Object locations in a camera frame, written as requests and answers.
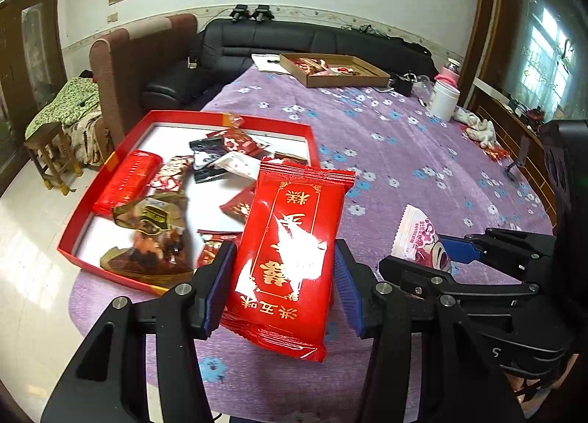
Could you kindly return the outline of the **strawberry pink snack packet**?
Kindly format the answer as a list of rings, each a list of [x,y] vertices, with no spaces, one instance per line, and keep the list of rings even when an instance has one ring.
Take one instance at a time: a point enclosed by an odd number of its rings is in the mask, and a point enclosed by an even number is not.
[[[405,207],[391,249],[392,257],[448,272],[451,259],[431,219],[420,208]]]

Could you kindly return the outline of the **gold brown snack bag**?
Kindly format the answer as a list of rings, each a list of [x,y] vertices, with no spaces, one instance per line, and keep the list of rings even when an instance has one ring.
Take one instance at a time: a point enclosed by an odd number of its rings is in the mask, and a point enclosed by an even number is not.
[[[142,283],[171,287],[193,274],[186,247],[185,213],[189,199],[182,191],[156,192],[112,209],[116,226],[133,231],[128,248],[105,252],[100,266]]]

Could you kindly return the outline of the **red floral snack packet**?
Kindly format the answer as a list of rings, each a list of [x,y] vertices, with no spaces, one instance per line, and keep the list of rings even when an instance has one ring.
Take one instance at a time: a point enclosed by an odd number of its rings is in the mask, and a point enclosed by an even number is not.
[[[198,268],[211,264],[225,241],[237,244],[241,237],[241,232],[199,230],[198,233],[203,240],[203,248],[196,260]]]

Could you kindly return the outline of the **long red snack pack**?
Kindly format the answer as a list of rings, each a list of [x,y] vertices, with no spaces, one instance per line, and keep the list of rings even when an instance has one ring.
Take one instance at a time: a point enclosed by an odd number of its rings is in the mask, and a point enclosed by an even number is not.
[[[221,323],[275,353],[321,362],[350,170],[263,159]]]

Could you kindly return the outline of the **large red snack pack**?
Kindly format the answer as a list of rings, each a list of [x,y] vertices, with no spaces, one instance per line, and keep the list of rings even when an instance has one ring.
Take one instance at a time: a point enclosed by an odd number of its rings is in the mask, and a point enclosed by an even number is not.
[[[105,218],[112,210],[144,195],[148,183],[162,166],[162,158],[152,152],[135,149],[129,153],[93,205],[93,212]]]

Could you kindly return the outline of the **red white patterned packet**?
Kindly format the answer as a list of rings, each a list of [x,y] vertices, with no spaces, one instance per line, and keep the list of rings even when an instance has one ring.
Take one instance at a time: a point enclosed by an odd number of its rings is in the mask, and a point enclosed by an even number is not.
[[[159,169],[148,186],[156,191],[177,192],[182,189],[184,178],[192,164],[191,155],[176,155]]]

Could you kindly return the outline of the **black snack packet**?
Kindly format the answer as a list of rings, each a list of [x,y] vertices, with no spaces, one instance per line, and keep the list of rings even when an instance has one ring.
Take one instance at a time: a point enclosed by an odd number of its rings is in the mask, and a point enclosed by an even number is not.
[[[227,174],[225,169],[220,169],[214,164],[228,152],[223,138],[203,138],[190,142],[189,147],[193,156],[192,168],[195,183],[210,181]]]

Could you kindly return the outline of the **pink white snack packet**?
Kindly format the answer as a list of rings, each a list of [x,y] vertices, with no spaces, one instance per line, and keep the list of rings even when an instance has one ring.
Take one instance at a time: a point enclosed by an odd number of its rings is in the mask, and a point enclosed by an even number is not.
[[[261,160],[250,155],[244,155],[241,152],[227,152],[213,162],[216,169],[223,169],[229,173],[235,174],[251,180],[258,179]]]

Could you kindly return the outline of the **red gold square packet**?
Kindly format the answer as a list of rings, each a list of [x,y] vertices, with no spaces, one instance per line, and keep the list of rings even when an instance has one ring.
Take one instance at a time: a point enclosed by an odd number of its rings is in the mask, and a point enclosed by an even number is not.
[[[227,216],[238,220],[241,223],[245,223],[250,207],[255,196],[256,184],[253,183],[250,186],[240,190],[235,196],[230,198],[226,203],[220,205],[219,209]]]

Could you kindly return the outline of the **dark brown snack packet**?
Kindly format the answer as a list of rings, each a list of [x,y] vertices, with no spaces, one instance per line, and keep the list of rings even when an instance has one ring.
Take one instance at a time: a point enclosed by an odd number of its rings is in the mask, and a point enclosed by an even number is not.
[[[302,166],[307,166],[308,160],[298,155],[291,155],[291,153],[274,152],[274,159],[282,159],[284,162],[295,162]]]

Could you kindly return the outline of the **red gold snack packet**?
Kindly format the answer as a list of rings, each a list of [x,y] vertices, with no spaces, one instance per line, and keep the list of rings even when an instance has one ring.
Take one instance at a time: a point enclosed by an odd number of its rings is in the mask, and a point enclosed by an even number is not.
[[[240,152],[244,155],[258,156],[269,147],[268,142],[255,141],[240,128],[227,128],[219,131],[212,131],[206,135],[213,141],[219,142],[220,146],[227,152]]]

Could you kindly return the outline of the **black phone stand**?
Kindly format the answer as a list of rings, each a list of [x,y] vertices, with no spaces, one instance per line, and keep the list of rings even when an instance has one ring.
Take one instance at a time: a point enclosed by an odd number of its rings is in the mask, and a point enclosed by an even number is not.
[[[530,146],[530,138],[523,135],[519,143],[519,152],[514,156],[512,162],[504,169],[505,176],[513,183],[518,184],[518,178],[514,174],[514,169],[524,169],[528,157],[528,149]]]

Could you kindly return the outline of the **pink thermos bottle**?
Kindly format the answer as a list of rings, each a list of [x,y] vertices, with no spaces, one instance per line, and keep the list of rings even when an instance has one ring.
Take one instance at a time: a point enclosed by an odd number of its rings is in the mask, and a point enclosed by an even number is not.
[[[445,65],[441,67],[441,72],[434,77],[437,82],[445,82],[452,87],[458,87],[460,72],[460,62],[453,58],[448,58]]]

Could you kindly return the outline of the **small black pouch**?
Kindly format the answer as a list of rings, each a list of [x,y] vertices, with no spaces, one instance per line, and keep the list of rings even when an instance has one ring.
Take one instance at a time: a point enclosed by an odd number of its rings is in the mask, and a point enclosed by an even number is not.
[[[410,97],[413,93],[413,83],[415,83],[415,80],[416,76],[412,73],[396,75],[392,78],[392,89],[404,97]]]

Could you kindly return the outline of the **white notebook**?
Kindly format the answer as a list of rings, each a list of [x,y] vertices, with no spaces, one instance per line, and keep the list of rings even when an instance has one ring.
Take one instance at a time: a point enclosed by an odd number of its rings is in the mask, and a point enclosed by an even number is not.
[[[279,54],[252,54],[251,59],[260,72],[289,74],[289,71],[281,65]]]

